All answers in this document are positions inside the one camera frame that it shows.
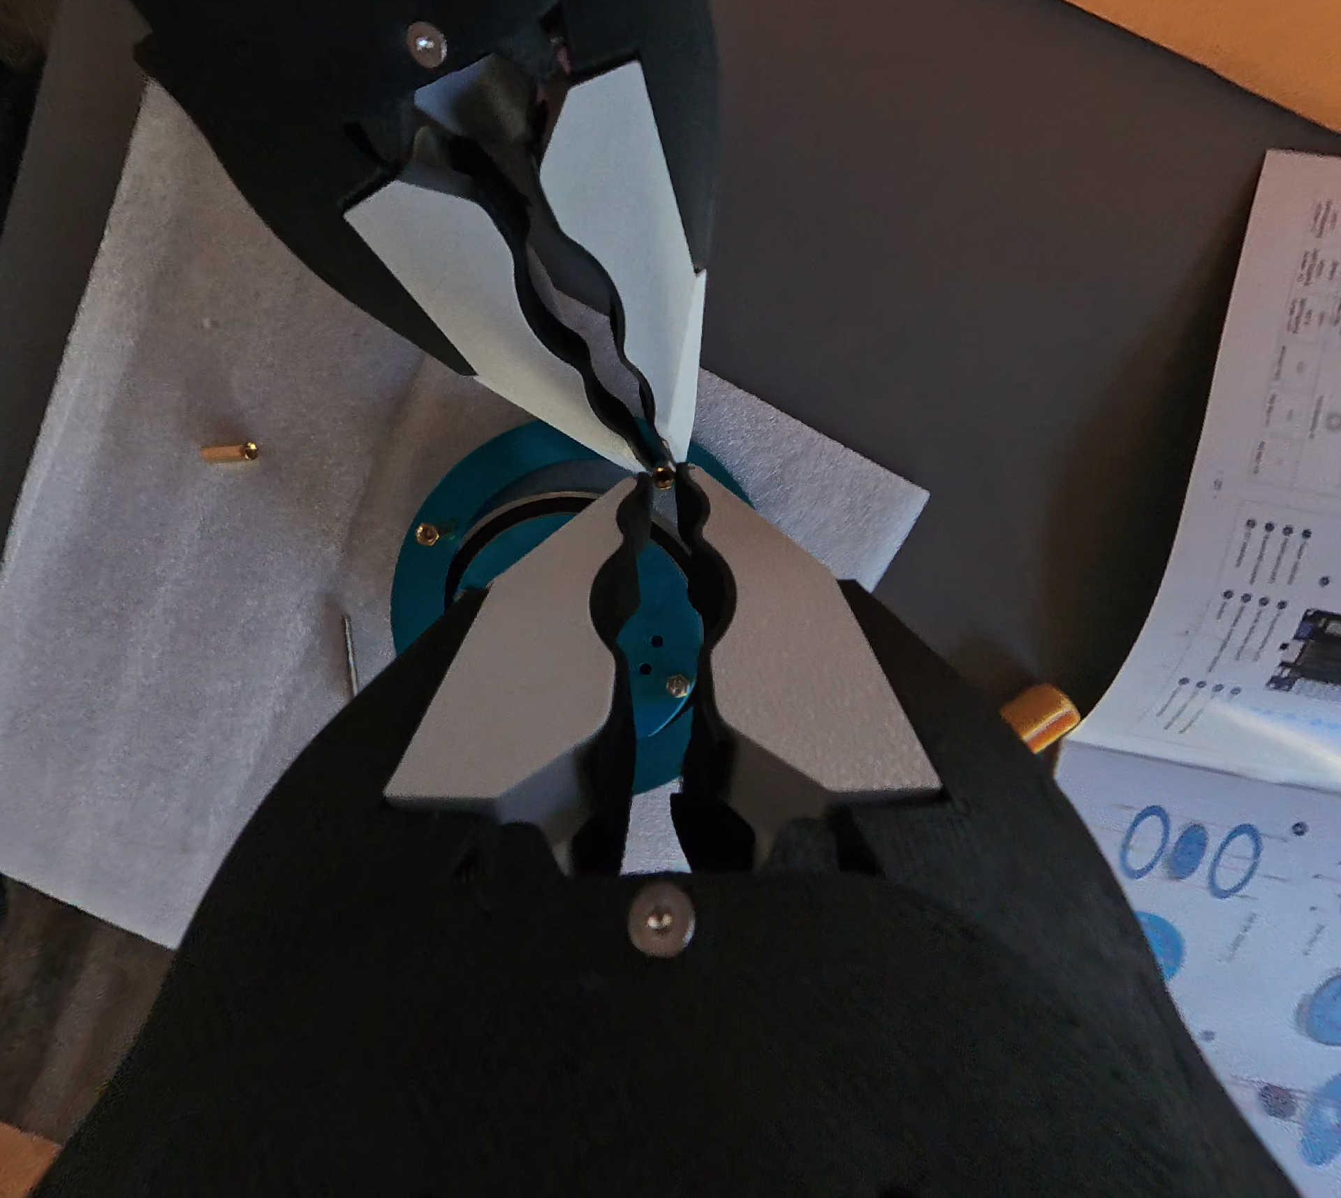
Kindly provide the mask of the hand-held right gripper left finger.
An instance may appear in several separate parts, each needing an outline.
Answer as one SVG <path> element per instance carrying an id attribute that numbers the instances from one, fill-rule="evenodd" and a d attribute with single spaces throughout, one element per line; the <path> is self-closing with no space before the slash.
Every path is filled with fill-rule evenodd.
<path id="1" fill-rule="evenodd" d="M 624 847 L 636 755 L 618 629 L 636 613 L 652 478 L 581 507 L 478 597 L 386 800 Z"/>

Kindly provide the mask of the orange handled screwdriver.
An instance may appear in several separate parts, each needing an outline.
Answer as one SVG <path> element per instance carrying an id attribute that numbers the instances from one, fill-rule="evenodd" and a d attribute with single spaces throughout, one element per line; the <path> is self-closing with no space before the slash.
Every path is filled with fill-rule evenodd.
<path id="1" fill-rule="evenodd" d="M 1003 702 L 998 716 L 1029 746 L 1029 752 L 1046 752 L 1083 722 L 1076 702 L 1049 682 L 1024 685 Z"/>

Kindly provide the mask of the printed instruction booklet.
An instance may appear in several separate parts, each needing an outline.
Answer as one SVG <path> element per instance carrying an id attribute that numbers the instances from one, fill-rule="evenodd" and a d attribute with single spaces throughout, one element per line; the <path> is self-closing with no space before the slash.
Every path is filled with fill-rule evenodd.
<path id="1" fill-rule="evenodd" d="M 1341 161 L 1267 149 L 1177 544 L 1056 783 L 1297 1194 L 1341 1190 Z"/>

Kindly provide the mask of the dark grey desk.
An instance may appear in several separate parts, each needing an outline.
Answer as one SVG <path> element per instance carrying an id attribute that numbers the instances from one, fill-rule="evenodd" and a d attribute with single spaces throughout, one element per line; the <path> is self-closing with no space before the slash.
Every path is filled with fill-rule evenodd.
<path id="1" fill-rule="evenodd" d="M 1100 702 L 1181 518 L 1263 149 L 1336 135 L 1060 0 L 709 0 L 704 367 L 930 495 L 877 598 L 970 682 Z M 142 74 L 62 0 L 2 270 L 85 294 Z"/>

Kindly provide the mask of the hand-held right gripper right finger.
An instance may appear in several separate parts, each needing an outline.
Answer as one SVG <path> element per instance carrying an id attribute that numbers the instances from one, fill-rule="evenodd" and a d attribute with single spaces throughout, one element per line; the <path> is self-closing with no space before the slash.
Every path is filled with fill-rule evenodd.
<path id="1" fill-rule="evenodd" d="M 940 796 L 827 563 L 715 478 L 675 481 L 704 619 L 675 826 L 685 847 L 771 847 L 794 818 Z"/>

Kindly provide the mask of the blue disc with bearing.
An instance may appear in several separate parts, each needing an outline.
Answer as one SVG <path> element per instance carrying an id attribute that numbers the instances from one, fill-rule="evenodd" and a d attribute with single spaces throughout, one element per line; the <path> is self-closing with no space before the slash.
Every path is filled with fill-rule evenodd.
<path id="1" fill-rule="evenodd" d="M 502 469 L 500 459 L 483 459 L 476 469 L 451 466 L 434 483 L 434 524 L 448 538 L 448 598 L 542 560 L 560 529 L 575 524 L 583 507 L 595 507 L 624 481 L 625 469 L 603 459 L 555 459 L 546 466 L 529 459 L 516 469 Z M 669 492 L 652 495 L 652 531 L 636 552 L 636 609 L 617 646 L 625 662 L 636 731 L 632 792 L 665 788 L 679 779 L 685 752 L 689 695 L 704 646 Z"/>

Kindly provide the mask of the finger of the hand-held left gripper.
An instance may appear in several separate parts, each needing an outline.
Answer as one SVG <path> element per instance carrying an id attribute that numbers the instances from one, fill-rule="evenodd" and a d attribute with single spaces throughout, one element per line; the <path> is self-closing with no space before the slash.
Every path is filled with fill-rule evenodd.
<path id="1" fill-rule="evenodd" d="M 660 469 L 611 284 L 467 135 L 421 128 L 394 183 L 345 209 L 478 385 L 625 469 Z"/>
<path id="2" fill-rule="evenodd" d="M 694 266 L 643 67 L 575 84 L 540 184 L 560 231 L 606 270 L 624 308 L 624 353 L 652 389 L 652 451 L 595 418 L 576 367 L 529 335 L 525 409 L 624 469 L 675 466 L 695 424 L 707 274 Z"/>

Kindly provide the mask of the blue round metal base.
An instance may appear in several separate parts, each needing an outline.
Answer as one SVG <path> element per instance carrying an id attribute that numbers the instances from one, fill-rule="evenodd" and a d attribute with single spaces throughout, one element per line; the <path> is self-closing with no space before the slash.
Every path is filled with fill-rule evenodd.
<path id="1" fill-rule="evenodd" d="M 542 419 L 511 429 L 491 443 L 483 443 L 476 451 L 467 451 L 462 462 L 466 469 L 476 469 L 483 459 L 500 459 L 502 469 L 516 469 L 529 459 L 555 462 L 555 459 L 599 459 L 575 437 L 553 432 Z M 414 529 L 421 523 L 434 523 L 434 502 L 437 495 L 431 492 L 428 502 L 417 510 L 417 523 L 409 524 L 399 560 L 394 560 L 394 578 L 393 578 L 393 646 L 394 650 L 407 650 L 409 642 L 417 642 L 443 609 L 448 609 L 448 592 L 443 592 L 443 566 L 448 566 L 448 538 L 434 548 L 417 548 Z"/>

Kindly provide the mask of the white foam sheet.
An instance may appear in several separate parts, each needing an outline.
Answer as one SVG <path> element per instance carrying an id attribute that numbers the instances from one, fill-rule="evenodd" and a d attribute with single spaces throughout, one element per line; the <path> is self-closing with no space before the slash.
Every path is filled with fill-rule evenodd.
<path id="1" fill-rule="evenodd" d="M 2 873 L 179 946 L 393 657 L 434 483 L 525 413 L 312 276 L 142 84 L 2 548 Z M 201 446 L 256 443 L 253 466 Z"/>

